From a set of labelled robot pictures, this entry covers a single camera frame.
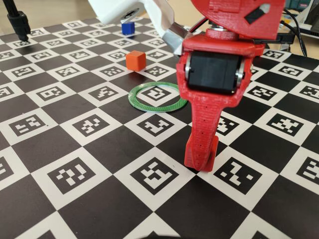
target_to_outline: white robot part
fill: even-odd
[[[104,24],[125,23],[145,10],[159,36],[181,55],[187,31],[174,22],[174,11],[166,0],[89,0],[98,19]]]

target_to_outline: black cable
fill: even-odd
[[[189,32],[190,32],[190,33],[195,32],[197,29],[199,29],[201,26],[203,26],[203,24],[204,24],[205,22],[207,22],[207,21],[208,21],[208,18],[203,17],[198,23],[196,23],[196,24],[189,30]]]
[[[303,39],[302,39],[302,37],[301,37],[300,27],[299,27],[299,23],[298,23],[297,19],[296,19],[295,16],[292,15],[291,12],[289,12],[287,9],[284,9],[284,12],[285,12],[286,14],[288,14],[288,15],[294,20],[294,22],[295,22],[295,24],[296,24],[296,27],[297,27],[296,36],[297,36],[298,39],[299,39],[301,51],[303,52],[303,55],[307,57],[307,56],[308,56],[308,55],[307,55],[307,49],[306,49],[305,43],[304,43],[304,41],[303,41]]]
[[[302,38],[299,39],[299,36],[298,36],[296,30],[295,30],[292,26],[290,26],[288,23],[286,23],[286,22],[284,22],[284,21],[281,21],[280,23],[281,23],[282,25],[286,26],[287,28],[289,28],[290,31],[292,31],[292,32],[296,35],[296,37],[298,38],[299,42],[301,42],[301,45],[300,45],[301,49],[302,49],[302,48],[305,49],[306,46],[305,46],[304,40],[303,40]]]

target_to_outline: blue cube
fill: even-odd
[[[122,34],[123,35],[131,35],[135,33],[135,23],[127,22],[122,24]]]

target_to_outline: black and white checkerboard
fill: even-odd
[[[0,37],[0,238],[319,238],[319,61],[266,50],[220,118],[213,172],[183,165],[190,104],[138,111],[128,92],[176,83],[148,19],[136,33],[96,19]],[[125,55],[147,54],[132,72]],[[145,89],[152,106],[170,88]]]

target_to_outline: green circular ring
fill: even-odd
[[[178,86],[176,84],[168,83],[168,82],[149,82],[149,83],[145,83],[145,84],[141,84],[139,86],[136,86],[135,88],[133,88],[130,91],[130,93],[129,93],[130,104],[133,107],[135,107],[136,109],[139,109],[139,110],[145,111],[145,112],[152,112],[152,113],[172,112],[172,111],[176,111],[176,110],[182,108],[184,105],[186,105],[187,100],[184,100],[182,98],[180,98],[179,101],[177,101],[175,104],[170,105],[170,106],[164,106],[164,107],[153,107],[153,106],[147,106],[147,105],[140,103],[138,101],[138,99],[136,98],[137,94],[141,90],[143,90],[147,87],[152,87],[152,86],[167,86],[167,87],[173,88],[179,92]]]

